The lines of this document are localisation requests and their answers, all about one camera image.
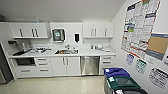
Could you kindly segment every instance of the paper sign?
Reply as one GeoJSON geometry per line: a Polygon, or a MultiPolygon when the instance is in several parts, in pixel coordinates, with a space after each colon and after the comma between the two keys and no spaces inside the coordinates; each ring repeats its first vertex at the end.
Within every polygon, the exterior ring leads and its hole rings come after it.
{"type": "Polygon", "coordinates": [[[146,69],[146,65],[147,65],[146,62],[144,62],[144,61],[142,61],[142,60],[137,60],[135,69],[136,69],[139,73],[144,74],[145,69],[146,69]]]}
{"type": "Polygon", "coordinates": [[[116,93],[117,94],[124,94],[122,90],[117,90],[116,93]]]}
{"type": "Polygon", "coordinates": [[[149,79],[152,81],[154,85],[164,89],[167,83],[168,74],[157,68],[153,68],[149,75],[149,79]]]}
{"type": "Polygon", "coordinates": [[[110,82],[114,82],[115,81],[113,77],[110,77],[109,80],[110,80],[110,82]]]}
{"type": "Polygon", "coordinates": [[[128,54],[128,55],[127,55],[127,60],[126,60],[127,64],[128,64],[128,65],[132,65],[133,59],[134,59],[134,56],[131,55],[131,54],[128,54]]]}

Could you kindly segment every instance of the notice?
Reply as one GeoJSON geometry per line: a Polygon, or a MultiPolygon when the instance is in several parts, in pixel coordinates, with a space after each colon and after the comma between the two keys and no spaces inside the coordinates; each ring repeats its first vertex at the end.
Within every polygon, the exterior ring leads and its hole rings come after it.
{"type": "Polygon", "coordinates": [[[159,7],[160,0],[150,0],[147,14],[156,13],[157,8],[159,7]]]}
{"type": "Polygon", "coordinates": [[[145,23],[144,25],[153,25],[155,21],[156,14],[148,14],[145,17],[145,23]]]}
{"type": "Polygon", "coordinates": [[[136,66],[135,66],[135,69],[141,73],[141,74],[144,74],[145,72],[145,69],[146,69],[146,65],[147,63],[142,61],[142,60],[137,60],[137,63],[136,63],[136,66]]]}
{"type": "Polygon", "coordinates": [[[168,74],[157,68],[153,68],[150,72],[149,79],[154,85],[164,89],[167,83],[168,74]]]}
{"type": "Polygon", "coordinates": [[[127,60],[126,60],[127,64],[132,65],[133,60],[134,60],[134,56],[131,54],[127,54],[127,60]]]}

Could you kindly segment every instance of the faucet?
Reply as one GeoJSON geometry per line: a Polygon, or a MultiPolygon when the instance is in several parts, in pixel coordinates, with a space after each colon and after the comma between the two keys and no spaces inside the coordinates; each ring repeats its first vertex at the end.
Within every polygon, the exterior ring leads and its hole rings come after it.
{"type": "Polygon", "coordinates": [[[65,48],[69,49],[70,48],[69,44],[67,46],[65,46],[65,48]]]}

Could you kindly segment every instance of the stainless steel dishwasher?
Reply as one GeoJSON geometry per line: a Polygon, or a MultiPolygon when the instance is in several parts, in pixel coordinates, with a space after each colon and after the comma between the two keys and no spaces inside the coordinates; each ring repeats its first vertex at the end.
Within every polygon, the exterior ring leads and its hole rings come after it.
{"type": "Polygon", "coordinates": [[[99,75],[100,56],[81,56],[81,74],[99,75]]]}

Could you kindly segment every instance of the poster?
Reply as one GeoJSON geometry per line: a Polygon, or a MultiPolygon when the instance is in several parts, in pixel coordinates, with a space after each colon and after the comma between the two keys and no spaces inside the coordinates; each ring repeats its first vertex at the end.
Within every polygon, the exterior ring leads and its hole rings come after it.
{"type": "Polygon", "coordinates": [[[127,59],[126,59],[127,64],[132,65],[133,60],[134,60],[134,56],[131,54],[127,54],[127,59]]]}
{"type": "Polygon", "coordinates": [[[142,60],[137,60],[137,63],[136,63],[136,66],[135,66],[135,69],[141,73],[141,74],[144,74],[145,72],[145,69],[146,69],[146,65],[147,63],[142,61],[142,60]]]}
{"type": "Polygon", "coordinates": [[[148,43],[146,54],[156,59],[163,60],[168,45],[168,35],[152,34],[148,43]]]}
{"type": "Polygon", "coordinates": [[[143,59],[160,0],[142,0],[127,8],[121,48],[143,59]]]}
{"type": "Polygon", "coordinates": [[[154,85],[164,89],[167,83],[168,74],[157,68],[153,68],[150,72],[149,79],[154,85]]]}

